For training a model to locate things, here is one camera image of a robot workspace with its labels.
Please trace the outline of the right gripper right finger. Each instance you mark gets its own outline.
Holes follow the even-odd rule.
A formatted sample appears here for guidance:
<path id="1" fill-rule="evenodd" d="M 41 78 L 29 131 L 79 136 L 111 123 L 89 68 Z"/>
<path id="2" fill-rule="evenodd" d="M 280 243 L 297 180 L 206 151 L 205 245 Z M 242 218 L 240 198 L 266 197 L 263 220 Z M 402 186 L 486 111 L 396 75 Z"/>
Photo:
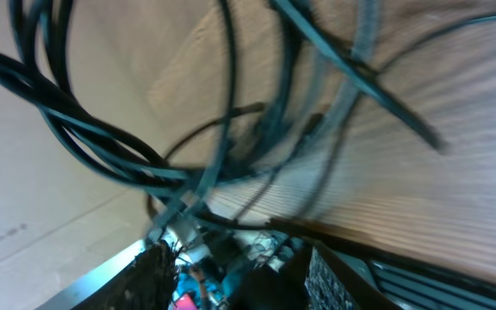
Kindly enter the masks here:
<path id="1" fill-rule="evenodd" d="M 305 287 L 313 310 L 401 310 L 324 245 L 314 245 Z"/>

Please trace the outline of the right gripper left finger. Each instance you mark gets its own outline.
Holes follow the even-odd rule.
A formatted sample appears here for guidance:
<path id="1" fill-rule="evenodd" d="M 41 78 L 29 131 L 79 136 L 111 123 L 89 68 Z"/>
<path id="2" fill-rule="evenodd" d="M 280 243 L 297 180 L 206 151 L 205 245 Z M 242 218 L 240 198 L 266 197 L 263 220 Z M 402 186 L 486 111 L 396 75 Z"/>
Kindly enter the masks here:
<path id="1" fill-rule="evenodd" d="M 176 259 L 166 241 L 152 243 L 73 310 L 166 310 L 177 288 Z"/>

